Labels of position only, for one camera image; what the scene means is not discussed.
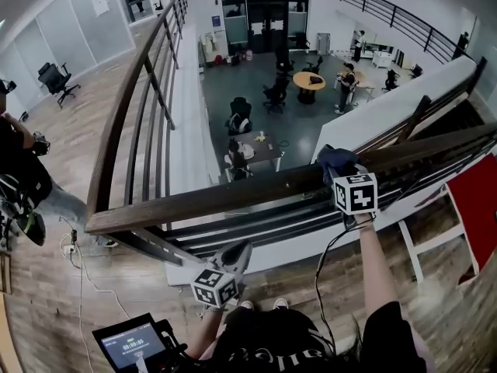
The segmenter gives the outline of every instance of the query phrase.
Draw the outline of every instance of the digital display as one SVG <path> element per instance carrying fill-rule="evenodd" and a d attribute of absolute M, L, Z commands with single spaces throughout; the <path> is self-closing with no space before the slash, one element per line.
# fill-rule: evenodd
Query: digital display
<path fill-rule="evenodd" d="M 102 344 L 119 369 L 136 364 L 140 357 L 146 360 L 165 349 L 150 323 L 102 339 Z"/>

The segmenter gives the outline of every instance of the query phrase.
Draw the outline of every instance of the sneaker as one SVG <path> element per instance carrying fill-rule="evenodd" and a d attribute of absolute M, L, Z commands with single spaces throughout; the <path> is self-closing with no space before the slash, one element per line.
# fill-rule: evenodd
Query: sneaker
<path fill-rule="evenodd" d="M 278 298 L 274 302 L 273 309 L 288 309 L 288 301 L 284 298 Z"/>
<path fill-rule="evenodd" d="M 114 242 L 113 240 L 110 240 L 110 241 L 108 241 L 108 242 L 104 245 L 104 247 L 107 247 L 107 248 L 109 248 L 109 249 L 112 249 L 113 247 L 117 247 L 118 245 L 119 245 L 119 243 Z"/>
<path fill-rule="evenodd" d="M 250 301 L 245 301 L 240 304 L 241 307 L 254 310 L 254 305 Z"/>

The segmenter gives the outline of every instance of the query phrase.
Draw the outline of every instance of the doorway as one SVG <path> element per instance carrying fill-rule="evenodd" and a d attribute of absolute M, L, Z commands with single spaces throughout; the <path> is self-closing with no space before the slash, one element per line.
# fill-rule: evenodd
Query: doorway
<path fill-rule="evenodd" d="M 249 2 L 250 45 L 256 54 L 274 52 L 284 41 L 285 2 Z"/>

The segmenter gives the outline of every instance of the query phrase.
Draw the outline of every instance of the hand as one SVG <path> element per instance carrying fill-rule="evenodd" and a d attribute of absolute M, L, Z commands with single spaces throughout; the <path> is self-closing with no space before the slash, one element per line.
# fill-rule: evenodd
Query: hand
<path fill-rule="evenodd" d="M 9 123 L 12 123 L 13 120 L 15 120 L 12 116 L 10 116 L 10 113 L 5 112 L 2 114 L 2 117 L 7 120 Z"/>

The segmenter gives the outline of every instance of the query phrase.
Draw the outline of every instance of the yellow round table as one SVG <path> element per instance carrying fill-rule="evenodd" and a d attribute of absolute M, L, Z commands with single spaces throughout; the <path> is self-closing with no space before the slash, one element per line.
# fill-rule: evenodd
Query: yellow round table
<path fill-rule="evenodd" d="M 311 84 L 311 76 L 320 78 L 323 83 Z M 316 91 L 323 90 L 326 87 L 326 81 L 320 76 L 311 71 L 299 71 L 294 75 L 294 83 L 301 88 L 298 93 L 298 100 L 307 105 L 311 105 L 316 101 Z"/>

